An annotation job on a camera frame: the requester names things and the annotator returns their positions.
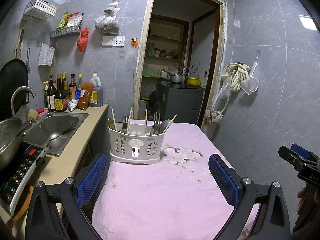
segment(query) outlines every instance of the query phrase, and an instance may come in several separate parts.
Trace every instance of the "blue gripper pad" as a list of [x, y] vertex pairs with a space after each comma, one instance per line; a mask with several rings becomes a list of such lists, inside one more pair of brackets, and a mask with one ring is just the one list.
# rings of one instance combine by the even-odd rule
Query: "blue gripper pad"
[[299, 154], [302, 158], [309, 159], [309, 151], [294, 143], [291, 145], [291, 150]]
[[103, 174], [107, 169], [107, 164], [107, 157], [105, 155], [101, 155], [101, 157], [97, 160], [95, 165], [88, 172], [87, 176], [78, 187], [76, 202], [79, 207], [87, 205], [90, 201], [92, 194], [94, 193]]
[[228, 176], [224, 168], [218, 162], [214, 155], [209, 158], [209, 170], [217, 182], [224, 198], [231, 206], [238, 206], [239, 204], [239, 190], [236, 184]]

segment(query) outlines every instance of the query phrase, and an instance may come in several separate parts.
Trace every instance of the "silver screw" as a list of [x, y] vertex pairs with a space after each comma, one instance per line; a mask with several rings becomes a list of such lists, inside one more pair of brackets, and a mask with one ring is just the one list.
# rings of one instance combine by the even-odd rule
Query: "silver screw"
[[274, 187], [280, 187], [280, 183], [275, 181], [275, 182], [273, 183], [273, 186], [274, 186]]
[[43, 185], [43, 182], [42, 181], [38, 181], [37, 183], [36, 183], [36, 187], [41, 187]]
[[66, 178], [66, 179], [64, 180], [64, 182], [65, 182], [66, 184], [71, 184], [71, 183], [73, 182], [73, 178]]
[[249, 179], [249, 178], [243, 178], [243, 182], [244, 182], [245, 184], [250, 184], [250, 183], [251, 183], [251, 179]]

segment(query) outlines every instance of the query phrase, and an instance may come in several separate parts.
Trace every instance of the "faucet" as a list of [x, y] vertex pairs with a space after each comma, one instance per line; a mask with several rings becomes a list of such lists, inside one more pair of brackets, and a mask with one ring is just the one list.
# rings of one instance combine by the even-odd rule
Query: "faucet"
[[36, 93], [33, 91], [33, 89], [31, 87], [28, 87], [28, 86], [21, 86], [21, 87], [18, 87], [17, 90], [13, 93], [12, 97], [11, 97], [11, 112], [12, 112], [12, 117], [15, 117], [16, 114], [14, 112], [14, 107], [13, 107], [13, 100], [15, 98], [15, 96], [18, 94], [18, 92], [20, 92], [21, 90], [27, 90], [29, 91], [31, 94], [32, 94], [32, 97], [35, 98], [37, 95]]

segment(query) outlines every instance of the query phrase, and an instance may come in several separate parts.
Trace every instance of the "orange plug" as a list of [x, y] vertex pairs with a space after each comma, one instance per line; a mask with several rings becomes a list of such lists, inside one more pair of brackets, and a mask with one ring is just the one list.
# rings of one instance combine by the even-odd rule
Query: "orange plug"
[[138, 38], [131, 38], [131, 45], [137, 47], [138, 45]]

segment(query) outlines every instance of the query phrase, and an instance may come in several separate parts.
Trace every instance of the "induction cooker control panel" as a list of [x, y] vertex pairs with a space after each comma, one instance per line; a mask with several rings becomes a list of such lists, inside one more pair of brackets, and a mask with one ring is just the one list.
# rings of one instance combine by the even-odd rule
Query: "induction cooker control panel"
[[13, 216], [19, 197], [36, 168], [37, 160], [44, 157], [47, 147], [30, 145], [21, 158], [12, 165], [12, 170], [0, 189], [1, 205]]

